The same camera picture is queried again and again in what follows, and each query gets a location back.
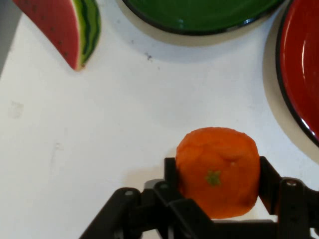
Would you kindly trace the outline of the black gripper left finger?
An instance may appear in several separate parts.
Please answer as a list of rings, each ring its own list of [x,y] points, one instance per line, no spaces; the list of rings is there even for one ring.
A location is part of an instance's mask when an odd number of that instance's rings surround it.
[[[156,229],[163,239],[214,238],[216,227],[191,199],[177,190],[174,158],[164,159],[164,178],[150,180],[142,192],[135,188],[116,190],[93,219],[82,239],[139,239]]]

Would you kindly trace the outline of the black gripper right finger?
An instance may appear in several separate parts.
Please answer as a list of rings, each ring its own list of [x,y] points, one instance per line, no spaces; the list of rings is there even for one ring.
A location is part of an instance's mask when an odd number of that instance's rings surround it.
[[[264,239],[310,239],[310,229],[319,229],[319,192],[301,180],[282,177],[266,159],[260,157],[259,197],[277,222],[263,223]]]

